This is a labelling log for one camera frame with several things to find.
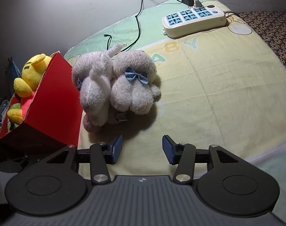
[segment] stuffed animal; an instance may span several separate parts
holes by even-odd
[[[104,52],[85,53],[73,66],[72,81],[80,90],[80,104],[86,113],[83,126],[89,133],[97,132],[108,119],[113,77],[111,58],[121,49],[120,44],[115,44]]]
[[[147,114],[154,98],[161,95],[153,84],[157,68],[152,59],[140,50],[120,52],[113,60],[113,72],[117,80],[110,94],[112,106],[121,112]]]
[[[20,103],[13,104],[13,105],[10,107],[10,110],[12,110],[12,109],[20,109]],[[18,125],[12,123],[12,122],[8,119],[8,124],[7,124],[8,132],[11,131],[12,129],[16,128],[16,127],[18,127]]]
[[[20,108],[9,109],[7,112],[8,119],[12,123],[19,125],[24,121],[34,93],[51,59],[43,53],[35,55],[23,66],[21,78],[14,80],[14,90],[21,97],[21,101]]]

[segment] metal screw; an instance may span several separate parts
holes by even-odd
[[[93,177],[93,179],[97,182],[104,182],[108,179],[108,177],[105,174],[97,174]]]
[[[187,174],[179,174],[176,176],[176,180],[178,180],[179,182],[186,182],[190,180],[190,176]]]

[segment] ribbed gray surface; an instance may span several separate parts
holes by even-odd
[[[14,214],[5,226],[273,226],[273,215],[233,218],[206,207],[190,186],[168,176],[117,176],[96,186],[74,209],[57,216],[35,218]]]

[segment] red box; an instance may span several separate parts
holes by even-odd
[[[9,108],[19,101],[13,95]],[[8,132],[7,116],[0,141],[26,154],[49,153],[78,145],[82,107],[72,83],[72,66],[56,53],[38,86],[24,122]]]

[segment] power strip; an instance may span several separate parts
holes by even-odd
[[[163,33],[171,38],[226,25],[225,13],[214,5],[187,9],[169,14],[162,19]]]

